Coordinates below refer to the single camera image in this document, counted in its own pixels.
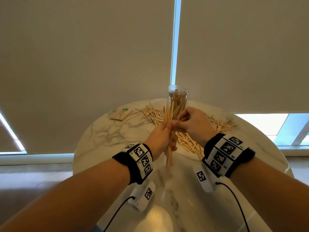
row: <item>round table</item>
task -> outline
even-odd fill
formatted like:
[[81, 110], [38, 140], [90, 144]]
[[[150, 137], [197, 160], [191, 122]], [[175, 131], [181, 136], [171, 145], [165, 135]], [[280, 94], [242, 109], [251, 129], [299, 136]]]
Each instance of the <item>round table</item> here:
[[[96, 120], [83, 134], [77, 145], [73, 174], [81, 172], [102, 161], [110, 159], [127, 144], [142, 143], [148, 136], [147, 130], [155, 126], [141, 116], [129, 121], [113, 121], [110, 118], [123, 108], [143, 109], [145, 106], [158, 109], [166, 105], [166, 99], [152, 99], [126, 104]], [[236, 134], [249, 143], [256, 156], [276, 169], [293, 177], [289, 164], [279, 149], [261, 131], [243, 119], [220, 108], [195, 101], [188, 106], [196, 107], [218, 120], [230, 120], [237, 124]], [[149, 176], [156, 190], [144, 212], [134, 210], [128, 203], [120, 209], [109, 231], [172, 232], [172, 231], [246, 231], [236, 200], [223, 186], [211, 193], [203, 191], [193, 172], [193, 166], [201, 164], [198, 156], [187, 152], [182, 146], [173, 154], [174, 166], [165, 167], [165, 156], [154, 163]], [[220, 178], [237, 196], [250, 231], [271, 231], [252, 206], [227, 178]], [[129, 197], [135, 185], [131, 184], [113, 203], [97, 223], [104, 229], [121, 203]]]

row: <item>clear plastic jar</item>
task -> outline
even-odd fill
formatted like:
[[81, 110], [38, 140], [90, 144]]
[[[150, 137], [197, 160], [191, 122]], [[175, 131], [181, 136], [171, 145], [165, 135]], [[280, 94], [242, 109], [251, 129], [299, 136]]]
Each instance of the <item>clear plastic jar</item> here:
[[179, 85], [171, 85], [168, 87], [167, 108], [170, 114], [172, 114], [172, 120], [176, 120], [179, 113], [185, 109], [188, 93], [189, 91], [187, 89], [183, 89]]

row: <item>roller blind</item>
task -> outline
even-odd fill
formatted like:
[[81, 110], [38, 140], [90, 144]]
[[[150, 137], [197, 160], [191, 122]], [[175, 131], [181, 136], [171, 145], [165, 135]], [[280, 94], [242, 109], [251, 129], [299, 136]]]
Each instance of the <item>roller blind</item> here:
[[234, 113], [309, 112], [309, 0], [182, 0], [176, 84]]
[[174, 0], [0, 0], [0, 110], [28, 153], [74, 152], [97, 118], [165, 97]]

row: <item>wristband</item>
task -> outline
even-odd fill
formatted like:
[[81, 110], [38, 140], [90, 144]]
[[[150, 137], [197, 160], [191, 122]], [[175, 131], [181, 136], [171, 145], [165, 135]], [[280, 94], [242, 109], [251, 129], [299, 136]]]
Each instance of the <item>wristband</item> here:
[[142, 184], [153, 170], [152, 153], [146, 144], [129, 144], [112, 158], [129, 168], [129, 185]]
[[255, 152], [233, 134], [217, 134], [210, 139], [204, 148], [202, 162], [216, 177], [229, 178], [241, 164], [250, 161]]

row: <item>left hand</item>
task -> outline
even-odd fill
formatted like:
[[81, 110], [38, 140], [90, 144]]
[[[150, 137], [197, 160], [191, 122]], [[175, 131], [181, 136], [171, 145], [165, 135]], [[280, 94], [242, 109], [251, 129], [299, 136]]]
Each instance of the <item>left hand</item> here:
[[172, 123], [166, 122], [164, 127], [163, 123], [158, 125], [149, 135], [149, 137], [144, 141], [151, 150], [153, 161], [156, 161], [164, 149], [170, 144], [172, 151], [176, 151], [176, 140], [177, 136], [174, 135], [170, 141], [170, 134], [172, 131]]

